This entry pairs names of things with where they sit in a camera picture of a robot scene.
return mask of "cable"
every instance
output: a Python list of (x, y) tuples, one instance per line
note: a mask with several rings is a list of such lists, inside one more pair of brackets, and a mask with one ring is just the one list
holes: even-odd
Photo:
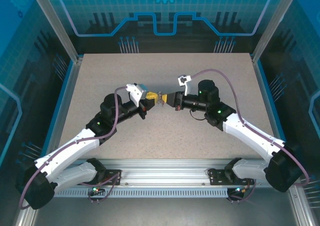
[(195, 120), (203, 121), (203, 120), (206, 119), (206, 118), (196, 118), (196, 117), (194, 117), (194, 116), (192, 115), (191, 111), (192, 111), (192, 110), (190, 109), (190, 111), (189, 111), (189, 112), (190, 112), (190, 115), (191, 115), (191, 117), (194, 118)]
[(256, 189), (256, 186), (257, 186), (257, 180), (254, 180), (253, 187), (252, 187), (250, 193), (247, 195), (247, 197), (242, 198), (242, 197), (239, 197), (239, 196), (230, 195), (230, 196), (228, 197), (228, 200), (229, 200), (229, 201), (233, 201), (233, 200), (230, 198), (230, 197), (233, 197), (233, 198), (238, 199), (238, 202), (239, 202), (239, 203), (240, 203), (240, 202), (247, 201), (247, 200), (252, 196), (252, 194), (254, 193), (254, 191), (255, 191), (255, 189)]
[[(242, 197), (239, 197), (239, 196), (235, 196), (235, 195), (232, 195), (231, 197), (235, 198), (235, 199), (238, 199), (237, 202), (240, 203), (242, 202), (243, 200), (245, 200), (248, 204), (251, 204), (253, 205), (257, 210), (259, 210), (259, 208), (262, 208), (261, 212), (263, 212), (266, 216), (268, 216), (267, 218), (273, 223), (273, 225), (279, 225), (277, 223), (277, 220), (275, 218), (273, 218), (271, 215), (268, 215), (267, 213), (265, 213), (267, 210), (265, 210), (260, 204), (257, 204), (257, 203), (254, 203), (250, 200), (248, 200), (248, 196), (245, 197), (245, 199), (243, 199)], [(231, 203), (234, 201), (232, 199), (230, 199), (229, 197), (227, 198)]]
[(68, 143), (66, 146), (64, 147), (60, 147), (58, 151), (56, 151), (51, 157), (49, 157), (49, 159), (44, 162), (35, 172), (34, 174), (30, 177), (30, 179), (28, 180), (28, 182), (26, 183), (23, 191), (22, 191), (22, 194), (21, 194), (21, 197), (20, 197), (20, 200), (19, 200), (19, 208), (21, 210), (25, 210), (27, 208), (30, 207), (30, 205), (27, 205), (27, 206), (23, 206), (23, 202), (24, 202), (24, 199), (25, 199), (25, 196), (26, 196), (26, 192), (28, 190), (28, 188), (30, 187), (30, 184), (32, 183), (32, 181), (35, 179), (35, 177), (41, 172), (41, 170), (47, 166), (50, 161), (52, 161), (58, 154), (60, 154), (62, 151), (64, 151), (65, 149), (69, 148), (70, 146), (74, 145), (74, 144), (78, 144), (80, 142), (83, 142), (83, 141), (88, 141), (88, 140), (100, 140), (100, 139), (104, 139), (104, 138), (107, 138), (109, 137), (110, 135), (113, 134), (113, 132), (115, 131), (116, 129), (116, 126), (117, 126), (117, 123), (118, 123), (118, 116), (119, 116), (119, 105), (118, 105), (118, 96), (117, 96), (117, 92), (119, 90), (124, 90), (126, 89), (127, 86), (123, 86), (123, 87), (118, 87), (115, 91), (114, 91), (114, 101), (115, 101), (115, 118), (114, 118), (114, 124), (113, 124), (113, 127), (111, 129), (111, 131), (109, 133), (107, 133), (106, 135), (102, 135), (102, 136), (99, 136), (99, 137), (87, 137), (87, 138), (81, 138), (81, 139), (78, 139), (78, 140), (75, 140), (75, 141), (72, 141), (70, 143)]
[(112, 187), (110, 188), (109, 192), (102, 199), (93, 200), (93, 198), (90, 197), (90, 193), (88, 193), (88, 199), (91, 200), (91, 203), (93, 203), (93, 202), (99, 203), (99, 202), (102, 202), (102, 201), (106, 200), (109, 197), (109, 195), (111, 194), (112, 190), (114, 189), (117, 181), (118, 181), (118, 178), (115, 179), (115, 181), (114, 181)]
[(230, 82), (230, 80), (228, 79), (228, 77), (223, 72), (221, 72), (220, 70), (217, 70), (217, 69), (209, 68), (209, 69), (205, 69), (205, 70), (200, 71), (200, 72), (196, 73), (195, 75), (191, 76), (191, 79), (193, 79), (193, 78), (195, 78), (195, 77), (197, 77), (197, 76), (199, 76), (199, 75), (201, 75), (203, 73), (206, 73), (206, 72), (216, 72), (216, 73), (220, 74), (222, 77), (224, 77), (224, 79), (228, 82), (228, 84), (229, 84), (229, 86), (231, 88), (233, 97), (234, 97), (236, 111), (238, 113), (239, 120), (241, 121), (242, 125), (245, 126), (247, 129), (249, 129), (250, 131), (252, 131), (253, 133), (255, 133), (256, 135), (258, 135), (261, 138), (263, 138), (264, 140), (266, 140), (267, 142), (269, 142), (269, 143), (275, 145), (276, 147), (278, 147), (280, 150), (282, 150), (284, 153), (286, 153), (295, 162), (295, 164), (300, 168), (300, 170), (304, 174), (306, 180), (305, 180), (304, 183), (294, 183), (294, 185), (303, 187), (303, 186), (306, 186), (307, 184), (309, 184), (310, 179), (309, 179), (309, 175), (308, 175), (306, 169), (303, 167), (303, 165), (288, 150), (286, 150), (284, 147), (282, 147), (277, 142), (273, 142), (272, 139), (264, 136), (263, 134), (261, 134), (260, 132), (258, 132), (257, 130), (255, 130), (254, 128), (250, 127), (249, 125), (247, 125), (245, 123), (245, 121), (242, 118), (241, 113), (240, 113), (239, 102), (238, 102), (238, 98), (237, 98), (235, 89), (234, 89), (232, 83)]

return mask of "black bracket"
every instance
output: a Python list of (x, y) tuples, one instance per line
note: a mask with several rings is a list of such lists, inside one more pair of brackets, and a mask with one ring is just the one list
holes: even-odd
[(230, 181), (226, 177), (226, 171), (224, 169), (215, 169), (215, 168), (210, 168), (208, 171), (208, 176), (210, 178), (210, 185), (216, 186), (216, 185), (240, 185), (240, 186), (245, 186), (245, 185), (253, 185), (255, 182), (253, 179), (249, 178), (238, 178), (234, 177), (233, 182)]
[(104, 185), (114, 185), (115, 180), (117, 182), (115, 185), (120, 185), (121, 180), (121, 170), (120, 169), (106, 169), (105, 166), (96, 158), (90, 158), (87, 160), (88, 163), (92, 164), (95, 167), (96, 175), (93, 180), (87, 182), (89, 185), (97, 185), (108, 179), (111, 179), (116, 174), (119, 174), (118, 179), (114, 178), (113, 180), (107, 182)]

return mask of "metal frame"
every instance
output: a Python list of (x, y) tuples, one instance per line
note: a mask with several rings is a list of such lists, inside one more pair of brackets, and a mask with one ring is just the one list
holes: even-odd
[(74, 93), (74, 89), (76, 86), (76, 82), (77, 82), (80, 66), (82, 63), (82, 59), (83, 58), (80, 57), (78, 59), (78, 62), (73, 63), (73, 65), (72, 65), (72, 69), (71, 69), (69, 78), (67, 79), (67, 84), (66, 84), (66, 87), (64, 90), (62, 101), (61, 101), (61, 104), (58, 108), (58, 113), (57, 113), (56, 120), (53, 125), (52, 133), (49, 138), (47, 151), (45, 153), (42, 152), (42, 153), (44, 153), (44, 155), (46, 155), (49, 151), (52, 151), (52, 150), (58, 148), (58, 146), (59, 146), (60, 138), (62, 135), (62, 131), (64, 129), (67, 114), (68, 114), (69, 105), (70, 105), (71, 98), (72, 98), (72, 95)]
[(33, 226), (35, 223), (35, 218), (37, 217), (37, 211), (31, 207), (20, 210), (18, 218), (15, 222), (15, 226)]
[[(49, 0), (36, 0), (42, 11), (47, 17), (49, 23), (57, 34), (63, 47), (68, 53), (71, 60), (74, 62), (74, 68), (70, 73), (70, 78), (66, 86), (65, 94), (63, 95), (60, 105), (57, 120), (52, 131), (52, 137), (49, 142), (48, 152), (53, 150), (59, 144), (64, 122), (67, 117), (68, 107), (72, 98), (73, 90), (78, 77), (81, 62), (78, 63), (79, 56), (74, 48), (67, 32), (65, 31), (58, 15)], [(262, 81), (261, 73), (258, 69), (257, 62), (269, 43), (272, 35), (276, 31), (283, 16), (288, 10), (293, 0), (281, 0), (274, 15), (272, 16), (265, 32), (253, 52), (253, 66), (256, 72), (258, 83), (261, 89), (262, 97), (264, 98), (267, 113), (270, 119), (271, 127), (276, 137), (279, 136), (279, 131), (276, 125), (275, 117), (268, 100), (267, 92)], [(119, 188), (185, 188), (185, 189), (201, 189), (216, 188), (225, 189), (230, 185), (210, 186), (208, 175), (206, 174), (209, 168), (223, 168), (230, 160), (102, 160), (106, 167), (112, 169), (122, 169), (122, 179)], [(258, 182), (258, 187), (270, 187), (265, 182)], [(313, 226), (316, 222), (308, 205), (306, 195), (303, 188), (293, 186), (290, 188), (292, 198), (292, 206), (296, 212), (297, 222), (301, 226)], [(31, 226), (34, 224), (34, 219), (37, 211), (31, 208), (21, 210), (16, 221), (16, 226)]]
[(293, 0), (281, 0), (252, 54), (257, 63)]
[(44, 15), (48, 19), (50, 25), (52, 26), (54, 32), (58, 36), (60, 42), (62, 43), (65, 51), (69, 55), (70, 59), (77, 63), (79, 55), (72, 44), (64, 26), (62, 25), (56, 11), (54, 10), (54, 7), (50, 3), (49, 0), (36, 0), (42, 9)]
[(292, 186), (289, 190), (293, 204), (292, 206), (295, 210), (295, 214), (299, 225), (319, 225), (312, 214), (304, 189), (302, 187)]

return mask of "beige work surface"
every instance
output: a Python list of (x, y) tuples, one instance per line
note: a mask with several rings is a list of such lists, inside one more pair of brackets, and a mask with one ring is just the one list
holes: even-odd
[[(218, 69), (232, 82), (242, 117), (272, 134), (258, 81), (248, 53), (144, 53), (85, 54), (66, 117), (60, 145), (77, 135), (100, 111), (106, 95), (126, 84), (145, 84), (149, 91), (182, 91), (177, 77), (194, 75), (204, 69)], [(221, 100), (235, 108), (235, 100), (225, 79), (208, 72), (191, 82), (196, 94), (198, 82), (210, 79), (219, 88)], [(128, 93), (118, 93), (122, 102)], [(204, 113), (195, 112), (197, 118)], [(120, 123), (117, 133), (82, 158), (98, 159), (229, 159), (258, 158), (259, 155), (237, 138), (194, 120), (189, 110), (156, 105), (145, 120), (138, 115)]]

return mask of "metal post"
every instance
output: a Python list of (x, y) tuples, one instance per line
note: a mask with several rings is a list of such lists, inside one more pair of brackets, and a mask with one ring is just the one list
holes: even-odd
[(58, 36), (60, 42), (62, 43), (62, 46), (64, 47), (65, 51), (69, 55), (70, 59), (73, 62), (77, 63), (79, 58), (78, 53), (75, 47), (73, 46), (52, 4), (50, 3), (49, 0), (36, 0), (36, 1), (38, 2), (46, 18), (48, 19), (54, 32)]
[(261, 36), (255, 50), (252, 54), (253, 62), (256, 63), (261, 57), (263, 51), (268, 45), (271, 37), (274, 35), (278, 25), (280, 24), (283, 16), (287, 12), (290, 4), (293, 0), (281, 0), (279, 5), (277, 6), (272, 18), (270, 19), (269, 24), (267, 25), (263, 35)]

